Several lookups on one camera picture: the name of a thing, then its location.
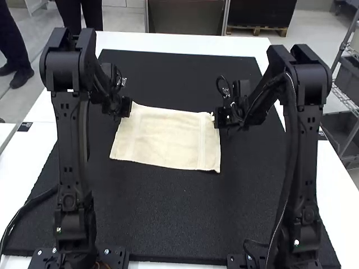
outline gray storage bin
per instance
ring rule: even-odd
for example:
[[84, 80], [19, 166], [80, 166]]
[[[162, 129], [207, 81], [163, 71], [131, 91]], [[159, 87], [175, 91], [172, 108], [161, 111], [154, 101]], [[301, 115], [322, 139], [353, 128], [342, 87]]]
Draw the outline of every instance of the gray storage bin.
[[353, 56], [340, 59], [340, 66], [335, 84], [355, 104], [359, 104], [359, 61]]
[[[357, 117], [352, 112], [326, 114], [322, 117], [321, 127], [337, 153], [343, 149], [357, 121]], [[347, 169], [359, 167], [359, 132], [356, 133], [341, 159]]]

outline black shoe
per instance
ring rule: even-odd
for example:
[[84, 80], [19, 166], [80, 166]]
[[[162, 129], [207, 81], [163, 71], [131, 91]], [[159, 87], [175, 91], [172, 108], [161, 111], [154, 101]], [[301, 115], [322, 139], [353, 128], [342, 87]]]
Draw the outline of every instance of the black shoe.
[[11, 67], [8, 63], [6, 63], [3, 67], [0, 67], [0, 77], [10, 75], [12, 72], [15, 71], [15, 68]]
[[12, 81], [10, 82], [10, 87], [12, 89], [17, 89], [23, 86], [29, 78], [34, 75], [34, 70], [30, 67], [28, 69], [20, 69], [16, 71], [15, 75], [13, 76]]

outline wooden pallet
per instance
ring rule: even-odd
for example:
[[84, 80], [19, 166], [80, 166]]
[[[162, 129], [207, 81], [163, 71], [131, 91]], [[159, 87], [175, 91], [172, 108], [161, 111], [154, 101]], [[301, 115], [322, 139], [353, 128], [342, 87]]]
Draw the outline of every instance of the wooden pallet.
[[237, 26], [237, 25], [228, 25], [227, 26], [227, 35], [231, 35], [233, 30], [238, 29], [251, 29], [253, 30], [254, 36], [259, 36], [260, 30], [275, 30], [281, 37], [285, 38], [287, 36], [288, 27], [267, 27], [267, 26]]

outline floor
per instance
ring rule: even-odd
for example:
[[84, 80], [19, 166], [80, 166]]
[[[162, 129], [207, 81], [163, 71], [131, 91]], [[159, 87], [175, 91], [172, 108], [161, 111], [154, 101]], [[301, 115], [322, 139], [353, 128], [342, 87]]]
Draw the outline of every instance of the floor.
[[[39, 56], [53, 28], [61, 27], [62, 21], [54, 5], [50, 5], [47, 10], [36, 11], [31, 17], [22, 8], [12, 8], [11, 13], [24, 37], [35, 76], [17, 90], [8, 87], [11, 76], [0, 78], [0, 117], [9, 123], [20, 123], [44, 87], [39, 77]], [[106, 31], [145, 31], [143, 8], [104, 7], [103, 14]], [[287, 49], [293, 44], [306, 43], [331, 66], [351, 17], [351, 11], [335, 16], [325, 11], [296, 10], [286, 38], [272, 31], [261, 31], [260, 36], [269, 38], [272, 44], [283, 44]], [[252, 36], [252, 33], [243, 30], [232, 35]], [[5, 59], [0, 54], [0, 66], [4, 63]], [[343, 109], [345, 107], [331, 94], [324, 112]], [[359, 188], [359, 169], [349, 173]]]

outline black rubber mat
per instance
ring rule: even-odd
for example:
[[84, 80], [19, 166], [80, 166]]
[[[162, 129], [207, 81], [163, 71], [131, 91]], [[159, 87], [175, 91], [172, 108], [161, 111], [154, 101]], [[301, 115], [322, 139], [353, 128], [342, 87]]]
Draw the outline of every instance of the black rubber mat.
[[[103, 51], [128, 78], [124, 94], [139, 104], [212, 111], [221, 105], [215, 79], [261, 78], [254, 58]], [[221, 172], [167, 169], [109, 159], [118, 122], [91, 106], [88, 180], [93, 188], [98, 244], [122, 245], [131, 259], [225, 264], [243, 253], [244, 238], [267, 242], [284, 177], [284, 131], [273, 108], [262, 126], [228, 137], [220, 132]], [[58, 180], [57, 146], [31, 193]], [[26, 215], [5, 253], [31, 255], [52, 247], [55, 199]], [[325, 230], [324, 267], [340, 268]]]

